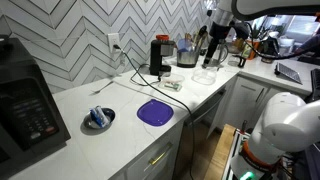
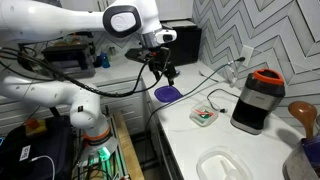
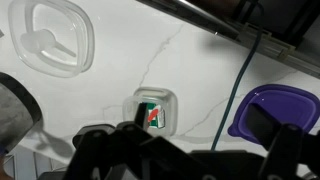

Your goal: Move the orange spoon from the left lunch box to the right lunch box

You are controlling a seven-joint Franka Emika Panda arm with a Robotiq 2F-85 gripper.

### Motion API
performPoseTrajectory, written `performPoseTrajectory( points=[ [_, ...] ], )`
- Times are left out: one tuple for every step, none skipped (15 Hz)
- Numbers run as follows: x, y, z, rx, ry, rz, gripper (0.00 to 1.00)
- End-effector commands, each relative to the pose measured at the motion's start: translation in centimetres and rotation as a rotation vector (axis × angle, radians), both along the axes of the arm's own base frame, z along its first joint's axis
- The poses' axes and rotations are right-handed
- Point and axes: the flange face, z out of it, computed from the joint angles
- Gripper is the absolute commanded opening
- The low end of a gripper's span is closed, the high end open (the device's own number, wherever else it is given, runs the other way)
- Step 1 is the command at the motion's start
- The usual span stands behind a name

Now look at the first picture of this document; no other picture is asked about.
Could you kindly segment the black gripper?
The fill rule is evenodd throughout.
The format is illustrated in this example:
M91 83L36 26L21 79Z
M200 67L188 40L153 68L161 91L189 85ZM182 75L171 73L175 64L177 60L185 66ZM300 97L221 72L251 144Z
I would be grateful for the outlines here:
M206 69L207 67L209 67L211 58L213 57L213 54L216 51L217 46L220 44L221 40L224 40L227 37L231 27L234 24L234 21L231 21L227 26L222 26L217 23L212 24L209 32L209 35L212 37L212 39L209 43L207 54L202 64L202 68Z

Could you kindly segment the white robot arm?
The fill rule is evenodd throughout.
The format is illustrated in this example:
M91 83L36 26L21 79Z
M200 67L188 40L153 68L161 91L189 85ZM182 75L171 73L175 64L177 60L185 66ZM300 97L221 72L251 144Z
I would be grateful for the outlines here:
M319 11L320 0L220 0L203 66L207 68L211 64L234 18L247 21L264 15L314 15ZM250 137L232 157L233 174L238 180L270 179L284 153L302 151L320 140L319 111L319 100L305 103L290 92L274 95Z

